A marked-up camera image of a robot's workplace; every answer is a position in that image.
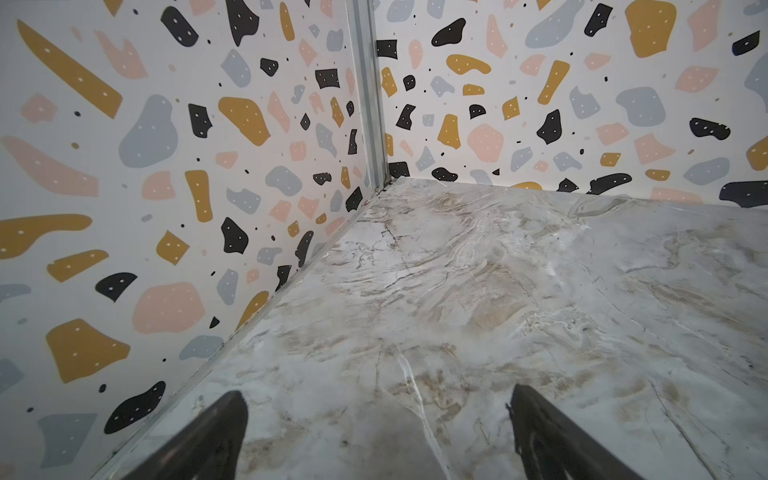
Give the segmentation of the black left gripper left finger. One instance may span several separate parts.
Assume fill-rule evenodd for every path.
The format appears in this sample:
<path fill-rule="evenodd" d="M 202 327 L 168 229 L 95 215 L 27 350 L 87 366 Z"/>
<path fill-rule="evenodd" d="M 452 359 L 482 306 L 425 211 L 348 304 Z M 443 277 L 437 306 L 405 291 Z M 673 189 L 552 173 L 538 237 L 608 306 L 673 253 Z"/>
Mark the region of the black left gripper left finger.
<path fill-rule="evenodd" d="M 229 391 L 127 477 L 233 479 L 247 423 L 248 407 L 242 393 Z"/>

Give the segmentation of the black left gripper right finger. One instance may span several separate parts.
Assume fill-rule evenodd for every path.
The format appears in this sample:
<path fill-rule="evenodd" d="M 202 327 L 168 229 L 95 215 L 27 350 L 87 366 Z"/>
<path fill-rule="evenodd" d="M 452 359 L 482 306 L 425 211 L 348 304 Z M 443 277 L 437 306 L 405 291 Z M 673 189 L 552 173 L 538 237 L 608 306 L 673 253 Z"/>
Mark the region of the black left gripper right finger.
<path fill-rule="evenodd" d="M 507 411 L 528 479 L 640 477 L 531 386 L 514 386 Z"/>

